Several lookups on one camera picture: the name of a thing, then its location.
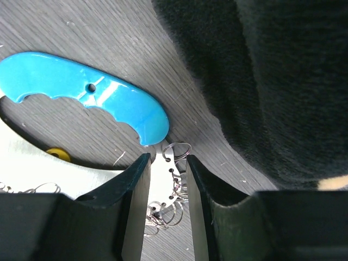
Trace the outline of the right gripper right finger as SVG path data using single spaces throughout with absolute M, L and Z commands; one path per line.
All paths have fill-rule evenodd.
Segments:
M 346 191 L 247 195 L 187 158 L 196 260 L 347 260 Z

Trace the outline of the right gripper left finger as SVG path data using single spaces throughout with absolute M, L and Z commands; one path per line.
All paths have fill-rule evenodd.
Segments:
M 140 260 L 151 156 L 76 200 L 1 194 L 1 260 Z

